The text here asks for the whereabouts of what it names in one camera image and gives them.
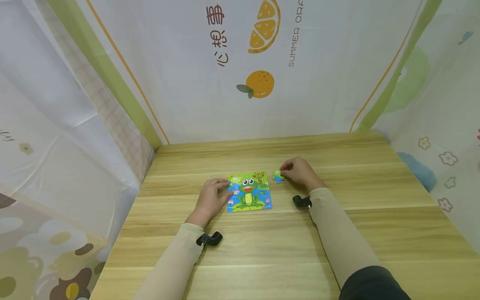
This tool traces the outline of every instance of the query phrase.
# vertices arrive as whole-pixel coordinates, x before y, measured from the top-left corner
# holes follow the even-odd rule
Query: right hand
[[[294,157],[280,167],[281,175],[292,181],[304,185],[308,192],[317,188],[326,188],[327,185],[321,180],[308,162],[301,157]]]

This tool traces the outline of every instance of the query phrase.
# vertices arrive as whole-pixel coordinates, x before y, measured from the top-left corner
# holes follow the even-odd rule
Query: cartoon frog
[[[243,197],[239,195],[240,205],[237,209],[242,209],[247,206],[263,206],[261,201],[258,201],[258,194],[254,195],[253,191],[258,188],[258,183],[253,178],[245,179],[240,185],[240,191],[244,192]]]

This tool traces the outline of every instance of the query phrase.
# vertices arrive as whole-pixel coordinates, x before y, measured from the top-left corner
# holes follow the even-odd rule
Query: chinese characters
[[[207,21],[208,25],[222,25],[223,18],[225,15],[223,14],[222,8],[220,5],[206,7],[207,11]],[[227,37],[225,36],[225,30],[212,30],[210,32],[210,38],[212,39],[212,45],[214,48],[226,48],[227,47]],[[219,66],[225,67],[228,62],[228,54],[226,52],[222,52],[219,49],[215,51],[214,56],[216,57],[216,62]]]

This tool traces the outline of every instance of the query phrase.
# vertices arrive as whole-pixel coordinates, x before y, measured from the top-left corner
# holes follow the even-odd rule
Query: curtain
[[[87,299],[154,152],[46,2],[0,25],[0,298]]]

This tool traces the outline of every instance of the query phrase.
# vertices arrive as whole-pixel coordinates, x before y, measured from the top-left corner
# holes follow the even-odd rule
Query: puzzle piece
[[[277,184],[280,184],[281,181],[285,180],[285,177],[280,175],[280,170],[272,171],[272,175]]]

